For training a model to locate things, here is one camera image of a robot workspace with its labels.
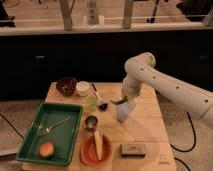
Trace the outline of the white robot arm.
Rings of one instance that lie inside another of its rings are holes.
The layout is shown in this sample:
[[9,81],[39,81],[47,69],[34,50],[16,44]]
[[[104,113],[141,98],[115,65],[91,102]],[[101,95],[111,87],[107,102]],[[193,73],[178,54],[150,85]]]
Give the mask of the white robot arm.
[[124,65],[126,77],[122,83],[122,95],[135,98],[140,94],[141,85],[148,84],[156,91],[195,114],[213,130],[213,92],[157,71],[155,57],[145,52],[129,58]]

